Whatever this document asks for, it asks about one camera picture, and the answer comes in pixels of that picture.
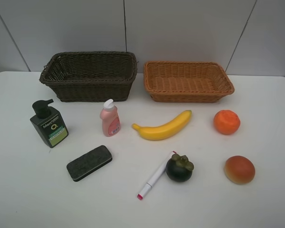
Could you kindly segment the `yellow banana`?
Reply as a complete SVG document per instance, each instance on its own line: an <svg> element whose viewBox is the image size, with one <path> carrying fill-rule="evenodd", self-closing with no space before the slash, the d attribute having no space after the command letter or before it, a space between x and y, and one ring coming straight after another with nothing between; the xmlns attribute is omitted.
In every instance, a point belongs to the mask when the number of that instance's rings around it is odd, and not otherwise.
<svg viewBox="0 0 285 228"><path fill-rule="evenodd" d="M133 123L132 128L146 140L159 141L176 135L190 122L191 117L192 111L186 110L164 125L156 127L142 127Z"/></svg>

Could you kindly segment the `white marker with pink cap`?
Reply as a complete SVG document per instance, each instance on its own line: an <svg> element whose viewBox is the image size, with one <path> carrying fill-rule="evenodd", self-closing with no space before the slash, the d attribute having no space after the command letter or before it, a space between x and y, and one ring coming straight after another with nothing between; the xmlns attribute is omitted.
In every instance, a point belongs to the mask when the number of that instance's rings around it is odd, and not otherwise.
<svg viewBox="0 0 285 228"><path fill-rule="evenodd" d="M154 174L149 178L149 180L145 183L143 188L140 190L140 192L137 195L137 198L139 200L143 200L144 197L150 192L150 190L154 187L155 183L158 181L158 179L163 175L163 173L166 170L166 164L168 160L172 157L172 155L176 154L175 151L172 151L167 158L160 164L160 166L157 168L157 170L154 172Z"/></svg>

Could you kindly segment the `dark green mangosteen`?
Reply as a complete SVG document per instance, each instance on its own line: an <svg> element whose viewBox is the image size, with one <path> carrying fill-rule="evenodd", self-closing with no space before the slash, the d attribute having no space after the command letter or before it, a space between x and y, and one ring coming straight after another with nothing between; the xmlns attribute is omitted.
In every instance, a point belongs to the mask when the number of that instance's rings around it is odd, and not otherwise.
<svg viewBox="0 0 285 228"><path fill-rule="evenodd" d="M165 170L172 181L186 182L192 176L194 164L189 161L186 155L180 156L174 153L167 161Z"/></svg>

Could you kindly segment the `orange tangerine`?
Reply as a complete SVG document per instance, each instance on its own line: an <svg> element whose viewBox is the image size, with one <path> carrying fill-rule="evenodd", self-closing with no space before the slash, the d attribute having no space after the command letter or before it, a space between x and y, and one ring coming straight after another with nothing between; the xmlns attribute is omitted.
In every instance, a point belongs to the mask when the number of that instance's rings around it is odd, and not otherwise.
<svg viewBox="0 0 285 228"><path fill-rule="evenodd" d="M221 134L234 134L240 127L238 115L231 110L220 110L213 118L214 128Z"/></svg>

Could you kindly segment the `red-orange peach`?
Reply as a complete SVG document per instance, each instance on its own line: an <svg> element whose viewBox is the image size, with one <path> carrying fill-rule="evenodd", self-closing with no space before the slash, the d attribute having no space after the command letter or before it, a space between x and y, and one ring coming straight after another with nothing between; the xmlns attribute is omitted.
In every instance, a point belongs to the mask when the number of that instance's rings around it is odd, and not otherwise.
<svg viewBox="0 0 285 228"><path fill-rule="evenodd" d="M249 159L236 155L226 160L224 173L230 181L242 185L254 179L256 170Z"/></svg>

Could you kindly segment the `pink squeeze bottle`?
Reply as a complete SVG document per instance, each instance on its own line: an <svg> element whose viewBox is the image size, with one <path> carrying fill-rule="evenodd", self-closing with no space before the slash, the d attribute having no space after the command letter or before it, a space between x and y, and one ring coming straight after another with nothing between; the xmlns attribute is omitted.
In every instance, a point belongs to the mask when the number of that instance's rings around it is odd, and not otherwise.
<svg viewBox="0 0 285 228"><path fill-rule="evenodd" d="M100 112L100 118L102 120L103 134L105 136L111 137L120 131L121 124L118 109L114 105L113 99L109 99L103 104L103 109Z"/></svg>

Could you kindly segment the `orange wicker basket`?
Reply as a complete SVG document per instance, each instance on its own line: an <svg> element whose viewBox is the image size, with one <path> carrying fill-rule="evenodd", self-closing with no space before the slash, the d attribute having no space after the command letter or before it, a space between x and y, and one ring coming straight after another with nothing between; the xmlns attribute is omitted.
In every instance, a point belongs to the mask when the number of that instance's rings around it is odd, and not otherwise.
<svg viewBox="0 0 285 228"><path fill-rule="evenodd" d="M144 88L156 102L215 103L235 89L215 62L148 61Z"/></svg>

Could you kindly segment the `dark brown wicker basket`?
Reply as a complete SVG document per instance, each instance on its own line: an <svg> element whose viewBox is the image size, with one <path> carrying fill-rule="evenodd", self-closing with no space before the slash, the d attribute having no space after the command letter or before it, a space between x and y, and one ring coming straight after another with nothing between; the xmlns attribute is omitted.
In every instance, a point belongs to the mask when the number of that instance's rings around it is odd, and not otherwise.
<svg viewBox="0 0 285 228"><path fill-rule="evenodd" d="M62 52L51 58L39 80L62 102L122 102L136 75L137 60L131 52Z"/></svg>

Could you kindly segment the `dark felt whiteboard eraser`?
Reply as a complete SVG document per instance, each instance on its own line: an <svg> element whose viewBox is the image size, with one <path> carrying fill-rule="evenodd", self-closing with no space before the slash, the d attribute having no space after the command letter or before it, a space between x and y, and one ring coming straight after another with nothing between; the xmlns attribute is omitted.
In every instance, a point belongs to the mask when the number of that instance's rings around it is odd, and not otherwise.
<svg viewBox="0 0 285 228"><path fill-rule="evenodd" d="M112 160L111 152L106 146L101 145L69 162L66 168L71 179L78 182Z"/></svg>

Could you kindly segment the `dark green pump bottle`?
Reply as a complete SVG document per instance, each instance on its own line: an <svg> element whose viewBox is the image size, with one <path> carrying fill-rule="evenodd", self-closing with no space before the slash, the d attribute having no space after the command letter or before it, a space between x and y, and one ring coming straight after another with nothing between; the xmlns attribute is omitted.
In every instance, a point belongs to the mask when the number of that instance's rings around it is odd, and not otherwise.
<svg viewBox="0 0 285 228"><path fill-rule="evenodd" d="M54 148L68 136L68 129L61 113L49 106L53 102L53 99L34 102L32 108L35 115L30 118L40 138L50 148Z"/></svg>

